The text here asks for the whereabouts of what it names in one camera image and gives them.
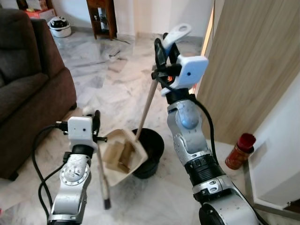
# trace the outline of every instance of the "brown sofa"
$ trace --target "brown sofa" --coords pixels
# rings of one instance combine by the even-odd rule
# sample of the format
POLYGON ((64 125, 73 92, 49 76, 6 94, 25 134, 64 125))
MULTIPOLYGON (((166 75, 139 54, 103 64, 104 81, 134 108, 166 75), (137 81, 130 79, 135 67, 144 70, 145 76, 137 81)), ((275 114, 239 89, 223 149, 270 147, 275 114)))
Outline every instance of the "brown sofa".
POLYGON ((14 180, 39 130, 75 104, 70 71, 46 21, 0 9, 0 178, 14 180))

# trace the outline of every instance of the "dustpan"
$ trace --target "dustpan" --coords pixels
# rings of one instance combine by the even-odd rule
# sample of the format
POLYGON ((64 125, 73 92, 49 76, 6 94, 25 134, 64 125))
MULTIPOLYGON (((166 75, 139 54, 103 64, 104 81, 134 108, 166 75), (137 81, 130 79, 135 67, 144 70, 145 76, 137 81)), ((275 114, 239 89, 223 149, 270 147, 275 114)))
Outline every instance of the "dustpan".
POLYGON ((116 129, 107 134, 107 142, 98 142, 101 155, 105 155, 105 151, 109 149, 109 145, 116 142, 125 143, 125 141, 130 141, 134 146, 134 151, 132 152, 132 158, 129 167, 129 173, 118 172, 106 168, 106 162, 103 162, 103 170, 106 176, 109 186, 115 186, 120 183, 130 174, 132 174, 137 168, 140 167, 148 159, 148 155, 139 141, 135 141, 135 134, 127 129, 116 129))

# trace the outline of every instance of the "black trash bin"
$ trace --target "black trash bin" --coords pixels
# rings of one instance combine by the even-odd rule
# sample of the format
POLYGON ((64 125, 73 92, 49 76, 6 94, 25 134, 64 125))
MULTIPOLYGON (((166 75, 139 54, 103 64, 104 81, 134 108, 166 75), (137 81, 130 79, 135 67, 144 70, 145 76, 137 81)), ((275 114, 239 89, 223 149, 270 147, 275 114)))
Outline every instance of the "black trash bin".
POLYGON ((133 175, 140 179, 146 179, 154 175, 158 169, 158 163, 163 155, 165 144, 163 138, 157 132, 147 128, 142 129, 139 141, 146 150, 148 159, 133 172, 133 175))

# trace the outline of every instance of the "white wall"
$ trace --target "white wall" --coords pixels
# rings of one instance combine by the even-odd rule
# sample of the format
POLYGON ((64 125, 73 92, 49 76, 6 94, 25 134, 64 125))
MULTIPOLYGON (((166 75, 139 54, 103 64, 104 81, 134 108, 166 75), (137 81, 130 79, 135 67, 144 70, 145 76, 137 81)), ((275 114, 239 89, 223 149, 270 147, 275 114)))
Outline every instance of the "white wall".
POLYGON ((65 17, 71 26, 91 28, 86 0, 52 0, 56 14, 65 17))
MULTIPOLYGON (((86 0, 52 0, 57 15, 76 27, 91 27, 86 0)), ((164 33, 178 23, 193 27, 191 36, 204 37, 212 0, 114 0, 119 34, 164 33)))
POLYGON ((280 208, 300 199, 300 73, 255 136, 249 160, 254 199, 280 208))

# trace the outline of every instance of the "wooden side table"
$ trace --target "wooden side table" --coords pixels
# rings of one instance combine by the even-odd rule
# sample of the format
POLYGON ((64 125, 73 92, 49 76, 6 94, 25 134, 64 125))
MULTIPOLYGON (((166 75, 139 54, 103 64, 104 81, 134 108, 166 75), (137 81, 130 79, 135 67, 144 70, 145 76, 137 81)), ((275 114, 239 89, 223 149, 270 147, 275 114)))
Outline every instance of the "wooden side table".
POLYGON ((92 23, 92 28, 94 32, 94 37, 97 39, 97 36, 106 37, 106 38, 116 38, 117 37, 117 24, 116 16, 114 13, 113 0, 86 0, 88 3, 88 9, 90 14, 90 21, 92 23), (105 10, 108 30, 101 28, 101 21, 98 8, 105 10))

